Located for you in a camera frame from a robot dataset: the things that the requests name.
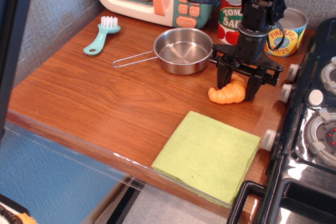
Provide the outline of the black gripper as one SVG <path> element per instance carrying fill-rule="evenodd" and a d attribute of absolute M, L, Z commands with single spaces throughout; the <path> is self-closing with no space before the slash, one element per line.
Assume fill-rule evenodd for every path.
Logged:
<path fill-rule="evenodd" d="M 250 77 L 245 101 L 255 97 L 261 85 L 276 86 L 283 66 L 270 59 L 264 52 L 269 29 L 252 31 L 240 28 L 236 45 L 212 44 L 211 62 L 217 67 L 217 87 L 222 89 L 238 72 Z"/>

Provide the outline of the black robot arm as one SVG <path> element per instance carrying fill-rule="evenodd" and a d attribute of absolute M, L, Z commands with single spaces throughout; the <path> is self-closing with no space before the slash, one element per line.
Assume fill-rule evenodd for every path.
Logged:
<path fill-rule="evenodd" d="M 212 44 L 211 60 L 216 63 L 219 89 L 230 82 L 233 72 L 249 77 L 245 101 L 251 101 L 261 85 L 276 86 L 284 69 L 266 55 L 264 48 L 271 26 L 280 26 L 287 7 L 285 0 L 241 1 L 243 17 L 237 44 Z"/>

